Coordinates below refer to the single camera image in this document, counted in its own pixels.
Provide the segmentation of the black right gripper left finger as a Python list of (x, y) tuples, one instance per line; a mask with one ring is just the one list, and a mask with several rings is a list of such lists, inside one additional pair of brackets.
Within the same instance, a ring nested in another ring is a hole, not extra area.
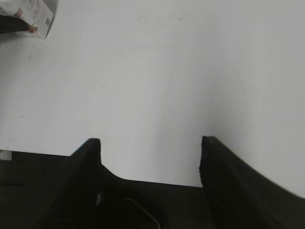
[(48, 207), (36, 229), (114, 229), (119, 214), (119, 179), (101, 163), (101, 143), (90, 138), (59, 165)]

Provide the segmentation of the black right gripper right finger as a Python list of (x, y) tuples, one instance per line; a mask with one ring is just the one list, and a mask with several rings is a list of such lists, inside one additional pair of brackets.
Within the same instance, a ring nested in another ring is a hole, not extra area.
[(267, 179), (212, 136), (202, 137), (199, 167), (219, 229), (303, 229), (305, 200)]

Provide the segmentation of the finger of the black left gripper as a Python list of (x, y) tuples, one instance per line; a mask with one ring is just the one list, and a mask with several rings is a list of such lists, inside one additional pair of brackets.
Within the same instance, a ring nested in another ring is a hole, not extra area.
[(0, 34), (27, 31), (28, 24), (19, 18), (0, 15)]

